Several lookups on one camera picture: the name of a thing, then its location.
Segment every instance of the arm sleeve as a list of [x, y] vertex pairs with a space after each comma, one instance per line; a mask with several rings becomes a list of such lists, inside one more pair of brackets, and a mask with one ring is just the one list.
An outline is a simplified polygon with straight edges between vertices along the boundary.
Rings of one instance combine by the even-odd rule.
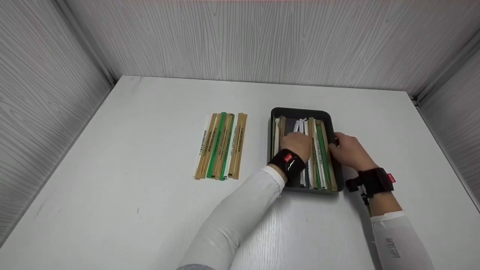
[[284, 186], [282, 176], [268, 166], [250, 175], [215, 207], [180, 266], [200, 264], [215, 270], [230, 269], [241, 241], [256, 227]]
[[404, 211], [372, 217], [372, 226], [383, 269], [434, 270], [427, 250]]

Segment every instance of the wall panel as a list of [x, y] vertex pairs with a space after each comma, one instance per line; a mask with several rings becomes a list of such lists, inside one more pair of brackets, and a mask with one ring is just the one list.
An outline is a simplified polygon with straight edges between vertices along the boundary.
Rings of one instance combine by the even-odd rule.
[[47, 0], [0, 2], [0, 245], [109, 85]]
[[421, 111], [480, 201], [480, 52], [428, 99]]
[[476, 0], [68, 0], [117, 75], [413, 93], [479, 27]]

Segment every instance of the red label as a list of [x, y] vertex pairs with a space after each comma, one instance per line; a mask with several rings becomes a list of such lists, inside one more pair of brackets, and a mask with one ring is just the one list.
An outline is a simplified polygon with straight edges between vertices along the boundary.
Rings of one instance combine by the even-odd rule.
[[388, 178], [390, 178], [390, 182], [395, 183], [395, 178], [393, 178], [393, 175], [391, 173], [387, 173]]
[[286, 155], [283, 160], [285, 160], [285, 162], [289, 162], [290, 160], [292, 159], [292, 155], [291, 154], [288, 154]]

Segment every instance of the white table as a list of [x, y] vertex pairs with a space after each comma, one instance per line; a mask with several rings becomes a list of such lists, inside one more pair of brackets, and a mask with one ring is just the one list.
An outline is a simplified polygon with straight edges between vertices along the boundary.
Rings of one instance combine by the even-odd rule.
[[[480, 215], [406, 93], [123, 76], [0, 249], [0, 268], [175, 269], [212, 209], [266, 163], [277, 106], [327, 111], [358, 137], [396, 178], [438, 270], [480, 265]], [[220, 111], [248, 114], [241, 179], [196, 181], [205, 115]], [[284, 192], [232, 269], [373, 269], [371, 240], [358, 194]]]

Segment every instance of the plastic tray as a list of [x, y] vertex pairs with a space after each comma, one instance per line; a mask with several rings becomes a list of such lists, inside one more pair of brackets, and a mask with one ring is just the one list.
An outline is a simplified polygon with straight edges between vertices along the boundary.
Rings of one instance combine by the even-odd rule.
[[[295, 124], [295, 121], [302, 118], [309, 118], [313, 117], [318, 120], [322, 120], [325, 123], [325, 131], [327, 135], [328, 143], [337, 144], [335, 139], [335, 134], [332, 125], [332, 118], [330, 114], [323, 110], [303, 110], [303, 109], [293, 109], [293, 108], [282, 108], [276, 107], [273, 108], [270, 112], [270, 122], [269, 122], [269, 133], [268, 133], [268, 158], [272, 156], [272, 143], [271, 143], [271, 134], [275, 132], [272, 128], [272, 123], [275, 122], [275, 118], [280, 116], [285, 116], [287, 122], [286, 126], [292, 125], [291, 123]], [[332, 167], [335, 174], [335, 181], [338, 188], [338, 191], [330, 191], [330, 190], [318, 190], [318, 189], [309, 189], [305, 187], [300, 187], [300, 176], [295, 179], [291, 179], [285, 185], [284, 190], [287, 191], [294, 191], [294, 192], [303, 192], [303, 193], [313, 193], [313, 194], [338, 194], [338, 192], [342, 191], [345, 187], [345, 181], [343, 179], [343, 172], [342, 172], [342, 165], [333, 157], [332, 158]]]

